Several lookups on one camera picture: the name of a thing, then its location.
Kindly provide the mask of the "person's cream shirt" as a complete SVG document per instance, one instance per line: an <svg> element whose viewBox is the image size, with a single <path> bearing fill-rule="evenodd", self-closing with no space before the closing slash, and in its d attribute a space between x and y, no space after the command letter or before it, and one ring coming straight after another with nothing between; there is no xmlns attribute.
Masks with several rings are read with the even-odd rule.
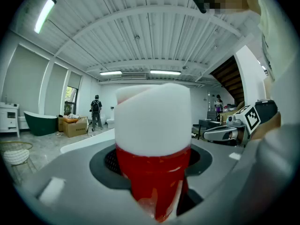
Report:
<svg viewBox="0 0 300 225"><path fill-rule="evenodd" d="M300 37L277 0L247 0L260 15L262 50L283 125L300 125Z"/></svg>

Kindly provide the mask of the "dark green bathtub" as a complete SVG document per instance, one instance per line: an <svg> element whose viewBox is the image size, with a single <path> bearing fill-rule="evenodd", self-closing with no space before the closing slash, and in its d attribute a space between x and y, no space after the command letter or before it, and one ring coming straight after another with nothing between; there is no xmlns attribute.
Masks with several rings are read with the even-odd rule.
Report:
<svg viewBox="0 0 300 225"><path fill-rule="evenodd" d="M28 111L24 111L23 113L33 135L43 136L57 131L58 118L56 116L42 115Z"/></svg>

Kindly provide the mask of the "pale pink round lid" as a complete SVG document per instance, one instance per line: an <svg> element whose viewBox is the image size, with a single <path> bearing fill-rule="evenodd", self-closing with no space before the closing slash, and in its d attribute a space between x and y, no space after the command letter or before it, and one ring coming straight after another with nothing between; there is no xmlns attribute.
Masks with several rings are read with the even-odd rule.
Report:
<svg viewBox="0 0 300 225"><path fill-rule="evenodd" d="M136 85L116 91L117 160L132 196L158 222L172 213L191 155L191 101L186 86Z"/></svg>

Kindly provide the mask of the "person's right forearm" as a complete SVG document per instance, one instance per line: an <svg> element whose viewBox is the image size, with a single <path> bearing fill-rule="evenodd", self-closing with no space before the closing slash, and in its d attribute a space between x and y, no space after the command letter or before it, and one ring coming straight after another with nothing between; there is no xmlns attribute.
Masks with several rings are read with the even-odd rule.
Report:
<svg viewBox="0 0 300 225"><path fill-rule="evenodd" d="M281 126L281 114L277 112L269 121L260 124L251 134L250 140L262 139L269 131Z"/></svg>

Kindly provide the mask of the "wooden staircase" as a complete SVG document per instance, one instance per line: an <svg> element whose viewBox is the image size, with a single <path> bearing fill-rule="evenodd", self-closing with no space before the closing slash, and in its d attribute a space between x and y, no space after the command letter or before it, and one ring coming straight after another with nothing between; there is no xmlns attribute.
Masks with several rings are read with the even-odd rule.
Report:
<svg viewBox="0 0 300 225"><path fill-rule="evenodd" d="M218 68L213 70L212 75L227 92L233 97L236 105L244 102L244 90L240 71L234 56L231 56Z"/></svg>

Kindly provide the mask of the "large cardboard box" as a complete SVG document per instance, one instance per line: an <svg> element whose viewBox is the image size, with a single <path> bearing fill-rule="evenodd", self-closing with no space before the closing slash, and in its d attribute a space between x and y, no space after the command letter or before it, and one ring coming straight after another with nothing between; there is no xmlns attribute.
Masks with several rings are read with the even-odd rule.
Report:
<svg viewBox="0 0 300 225"><path fill-rule="evenodd" d="M80 117L76 123L69 123L67 130L64 131L64 134L71 138L79 135L86 134L88 131L89 122L87 117Z"/></svg>

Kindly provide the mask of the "small cardboard box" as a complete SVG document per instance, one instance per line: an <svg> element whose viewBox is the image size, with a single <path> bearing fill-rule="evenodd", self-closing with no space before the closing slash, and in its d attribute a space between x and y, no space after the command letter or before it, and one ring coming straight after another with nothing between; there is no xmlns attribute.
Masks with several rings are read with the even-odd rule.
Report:
<svg viewBox="0 0 300 225"><path fill-rule="evenodd" d="M68 127L68 124L69 123L66 123L64 120L63 120L63 116L58 116L58 131L59 132L64 132L67 130L67 127Z"/></svg>

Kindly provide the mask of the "white cabinet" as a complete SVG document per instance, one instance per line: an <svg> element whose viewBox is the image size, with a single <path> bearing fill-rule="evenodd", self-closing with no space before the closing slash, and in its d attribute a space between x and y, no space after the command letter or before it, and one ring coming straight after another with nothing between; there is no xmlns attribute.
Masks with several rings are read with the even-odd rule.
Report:
<svg viewBox="0 0 300 225"><path fill-rule="evenodd" d="M19 104L0 102L0 133L16 133L20 137L18 111Z"/></svg>

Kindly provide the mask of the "dark framed window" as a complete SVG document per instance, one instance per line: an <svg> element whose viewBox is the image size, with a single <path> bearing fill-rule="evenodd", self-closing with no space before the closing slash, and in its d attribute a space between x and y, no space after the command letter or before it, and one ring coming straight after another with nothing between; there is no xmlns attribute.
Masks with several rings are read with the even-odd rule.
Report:
<svg viewBox="0 0 300 225"><path fill-rule="evenodd" d="M64 115L76 113L78 89L67 86L65 102L64 102Z"/></svg>

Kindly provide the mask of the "white and orange cloth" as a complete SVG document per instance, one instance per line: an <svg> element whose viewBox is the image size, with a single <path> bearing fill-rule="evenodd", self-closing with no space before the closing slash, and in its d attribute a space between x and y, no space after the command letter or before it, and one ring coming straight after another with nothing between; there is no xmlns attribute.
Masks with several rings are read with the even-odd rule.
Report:
<svg viewBox="0 0 300 225"><path fill-rule="evenodd" d="M80 119L80 115L76 115L73 113L70 113L69 115L64 115L63 120L66 123L76 123Z"/></svg>

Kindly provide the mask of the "ceiling air conditioner vent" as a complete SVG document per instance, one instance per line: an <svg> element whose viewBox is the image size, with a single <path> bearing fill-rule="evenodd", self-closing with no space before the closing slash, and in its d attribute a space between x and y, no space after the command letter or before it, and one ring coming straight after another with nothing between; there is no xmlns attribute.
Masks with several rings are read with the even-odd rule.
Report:
<svg viewBox="0 0 300 225"><path fill-rule="evenodd" d="M123 73L120 75L122 80L146 80L146 73Z"/></svg>

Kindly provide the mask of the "white bathtub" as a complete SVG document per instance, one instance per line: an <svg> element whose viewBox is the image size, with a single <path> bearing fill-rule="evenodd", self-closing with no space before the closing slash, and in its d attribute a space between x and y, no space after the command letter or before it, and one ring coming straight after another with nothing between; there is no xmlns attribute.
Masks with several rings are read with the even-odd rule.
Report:
<svg viewBox="0 0 300 225"><path fill-rule="evenodd" d="M60 149L60 152L61 152L61 154L65 154L65 153L73 151L73 150L85 148L88 146L92 146L92 145L95 145L95 144L98 144L101 142L106 142L106 141L113 140L113 139L115 139L114 128L110 129L108 131L105 131L103 133L100 133L98 135L91 136L87 139L63 146Z"/></svg>

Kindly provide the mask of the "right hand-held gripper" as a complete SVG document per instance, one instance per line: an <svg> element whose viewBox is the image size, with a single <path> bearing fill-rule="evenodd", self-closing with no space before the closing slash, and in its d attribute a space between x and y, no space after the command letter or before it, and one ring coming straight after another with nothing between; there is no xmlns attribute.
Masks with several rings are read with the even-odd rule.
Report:
<svg viewBox="0 0 300 225"><path fill-rule="evenodd" d="M210 141L238 140L240 146L246 146L256 128L269 121L278 108L273 100L261 100L255 105L247 105L226 119L224 126L204 131L203 138Z"/></svg>

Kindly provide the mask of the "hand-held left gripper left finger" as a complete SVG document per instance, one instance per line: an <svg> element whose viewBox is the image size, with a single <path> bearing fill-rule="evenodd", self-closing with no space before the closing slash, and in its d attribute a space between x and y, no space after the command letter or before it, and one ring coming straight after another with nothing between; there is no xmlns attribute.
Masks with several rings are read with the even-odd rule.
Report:
<svg viewBox="0 0 300 225"><path fill-rule="evenodd" d="M22 184L28 206L53 225L152 225L128 179L105 158L114 140L66 152Z"/></svg>

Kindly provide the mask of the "grey roller blind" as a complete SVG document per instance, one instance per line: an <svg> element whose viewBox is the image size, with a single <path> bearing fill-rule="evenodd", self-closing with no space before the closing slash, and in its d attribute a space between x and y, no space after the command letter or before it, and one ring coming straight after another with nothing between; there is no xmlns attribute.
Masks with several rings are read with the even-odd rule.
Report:
<svg viewBox="0 0 300 225"><path fill-rule="evenodd" d="M49 60L17 46L4 80L3 102L18 104L19 116L25 111L38 113L41 83Z"/></svg>
<svg viewBox="0 0 300 225"><path fill-rule="evenodd" d="M81 75L75 72L71 72L67 86L71 88L79 89L81 78L82 78Z"/></svg>
<svg viewBox="0 0 300 225"><path fill-rule="evenodd" d="M54 63L45 96L45 115L60 114L61 96L67 69Z"/></svg>

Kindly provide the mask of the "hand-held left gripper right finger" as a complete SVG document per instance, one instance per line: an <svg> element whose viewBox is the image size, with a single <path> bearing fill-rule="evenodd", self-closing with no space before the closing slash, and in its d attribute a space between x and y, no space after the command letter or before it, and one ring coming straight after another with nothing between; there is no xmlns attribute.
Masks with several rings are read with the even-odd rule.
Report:
<svg viewBox="0 0 300 225"><path fill-rule="evenodd" d="M296 176L296 127L284 125L235 148L195 142L200 159L185 170L193 207L168 225L258 224L280 205Z"/></svg>

